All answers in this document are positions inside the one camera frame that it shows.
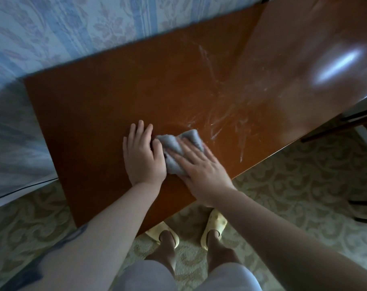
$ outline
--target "patterned carpet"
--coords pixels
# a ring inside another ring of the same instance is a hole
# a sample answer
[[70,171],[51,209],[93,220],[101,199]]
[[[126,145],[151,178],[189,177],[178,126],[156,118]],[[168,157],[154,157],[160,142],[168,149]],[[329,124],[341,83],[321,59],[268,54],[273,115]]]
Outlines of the patterned carpet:
[[[367,146],[355,132],[311,143],[295,142],[238,176],[234,183],[251,198],[326,245],[367,268]],[[176,279],[191,290],[206,278],[206,253],[199,240],[210,209],[192,204],[167,220],[180,236]],[[74,230],[59,182],[0,208],[0,286],[42,251]],[[221,240],[234,248],[263,290],[282,290],[263,262],[228,225]],[[156,248],[145,234],[133,243],[123,267]]]

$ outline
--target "person's left hand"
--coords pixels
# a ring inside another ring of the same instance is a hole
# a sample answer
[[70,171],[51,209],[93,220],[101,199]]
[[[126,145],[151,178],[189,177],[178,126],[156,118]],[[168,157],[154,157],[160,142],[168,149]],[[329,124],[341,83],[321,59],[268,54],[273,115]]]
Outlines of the person's left hand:
[[135,129],[136,125],[131,124],[128,138],[123,138],[124,164],[130,182],[133,186],[138,183],[160,186],[166,178],[162,144],[158,139],[153,140],[153,154],[150,148],[152,124],[144,130],[144,123],[140,120],[136,132]]

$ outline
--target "glossy tabletop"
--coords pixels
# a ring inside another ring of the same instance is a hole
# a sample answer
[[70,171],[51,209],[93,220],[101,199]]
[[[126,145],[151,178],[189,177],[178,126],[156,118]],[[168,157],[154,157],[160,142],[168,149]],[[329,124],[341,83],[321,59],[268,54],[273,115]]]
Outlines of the glossy tabletop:
[[[367,0],[274,0],[25,79],[76,225],[130,188],[122,139],[196,128],[231,177],[367,97]],[[167,176],[140,232],[194,201]]]

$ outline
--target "gray cloth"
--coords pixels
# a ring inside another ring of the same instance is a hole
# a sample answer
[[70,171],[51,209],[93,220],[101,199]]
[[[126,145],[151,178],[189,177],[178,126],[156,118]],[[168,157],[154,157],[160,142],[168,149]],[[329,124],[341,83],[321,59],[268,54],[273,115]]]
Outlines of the gray cloth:
[[[183,139],[187,138],[190,142],[193,143],[200,151],[204,152],[204,147],[202,146],[202,140],[198,135],[197,130],[190,130],[187,132],[178,135],[177,137]],[[172,151],[178,153],[181,156],[184,156],[184,152],[180,144],[177,142],[177,139],[173,135],[161,135],[156,136],[156,138],[161,141],[163,147],[163,154],[165,155],[166,161],[166,169],[167,173],[172,175],[186,175],[186,172],[179,166],[179,164],[172,158],[168,153],[166,153],[165,149],[169,148]]]

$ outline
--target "table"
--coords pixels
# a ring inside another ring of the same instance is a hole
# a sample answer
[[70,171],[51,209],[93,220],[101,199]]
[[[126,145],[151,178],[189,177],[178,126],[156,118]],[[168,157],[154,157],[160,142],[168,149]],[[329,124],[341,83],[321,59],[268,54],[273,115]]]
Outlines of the table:
[[[25,85],[77,226],[130,188],[122,139],[196,128],[235,177],[367,97],[367,0],[274,0]],[[194,201],[167,176],[139,233]]]

